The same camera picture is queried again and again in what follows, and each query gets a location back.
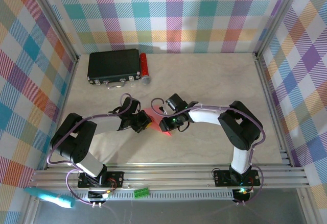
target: marble floor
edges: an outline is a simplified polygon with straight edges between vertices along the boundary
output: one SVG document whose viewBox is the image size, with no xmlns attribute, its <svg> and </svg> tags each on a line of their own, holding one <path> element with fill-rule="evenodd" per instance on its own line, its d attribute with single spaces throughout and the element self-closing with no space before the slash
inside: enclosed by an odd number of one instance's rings
<svg viewBox="0 0 327 224">
<path fill-rule="evenodd" d="M 279 146 L 261 88 L 252 54 L 148 54 L 147 86 L 126 82 L 124 88 L 108 90 L 87 81 L 88 55 L 82 55 L 64 108 L 63 118 L 75 112 L 83 117 L 106 113 L 119 106 L 128 92 L 150 107 L 151 99 L 164 100 L 178 93 L 188 103 L 229 105 L 243 102 L 262 122 L 266 141 L 258 146 L 253 162 L 281 163 Z M 90 152 L 110 163 L 217 163 L 229 164 L 233 146 L 222 128 L 207 123 L 191 124 L 172 137 L 153 129 L 137 134 L 133 130 L 106 132 L 94 137 Z"/>
</svg>

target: black box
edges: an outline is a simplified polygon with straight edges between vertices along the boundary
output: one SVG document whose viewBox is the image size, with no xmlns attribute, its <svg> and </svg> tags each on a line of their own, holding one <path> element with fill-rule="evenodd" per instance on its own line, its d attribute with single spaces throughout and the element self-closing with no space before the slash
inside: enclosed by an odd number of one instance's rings
<svg viewBox="0 0 327 224">
<path fill-rule="evenodd" d="M 141 64 L 137 49 L 90 54 L 87 71 L 90 84 L 100 85 L 140 78 Z"/>
</svg>

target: green terminal block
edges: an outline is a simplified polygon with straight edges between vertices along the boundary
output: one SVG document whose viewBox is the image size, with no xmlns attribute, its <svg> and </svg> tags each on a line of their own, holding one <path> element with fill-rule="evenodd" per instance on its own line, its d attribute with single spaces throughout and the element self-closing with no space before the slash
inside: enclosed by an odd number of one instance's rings
<svg viewBox="0 0 327 224">
<path fill-rule="evenodd" d="M 134 198 L 141 198 L 146 196 L 150 196 L 150 191 L 148 188 L 143 188 L 134 191 Z"/>
</svg>

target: red cylinder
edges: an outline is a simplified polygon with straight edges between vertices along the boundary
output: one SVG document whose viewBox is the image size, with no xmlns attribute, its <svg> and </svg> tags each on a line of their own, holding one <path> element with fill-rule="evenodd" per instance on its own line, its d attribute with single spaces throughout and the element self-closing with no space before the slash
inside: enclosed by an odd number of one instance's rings
<svg viewBox="0 0 327 224">
<path fill-rule="evenodd" d="M 141 59 L 141 74 L 142 74 L 142 77 L 149 76 L 148 62 L 147 62 L 146 54 L 141 53 L 141 55 L 139 57 Z"/>
</svg>

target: checkered wallpaper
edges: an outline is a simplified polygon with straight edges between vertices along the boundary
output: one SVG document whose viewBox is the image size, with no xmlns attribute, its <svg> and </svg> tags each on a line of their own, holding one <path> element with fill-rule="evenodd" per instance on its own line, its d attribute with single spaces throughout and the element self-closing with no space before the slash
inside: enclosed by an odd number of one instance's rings
<svg viewBox="0 0 327 224">
<path fill-rule="evenodd" d="M 0 0 L 0 223 L 43 166 L 72 65 L 36 0 Z"/>
<path fill-rule="evenodd" d="M 327 223 L 327 0 L 294 0 L 264 60 L 292 155 Z"/>
<path fill-rule="evenodd" d="M 282 0 L 58 1 L 49 0 L 81 53 L 233 53 L 254 51 Z"/>
</svg>

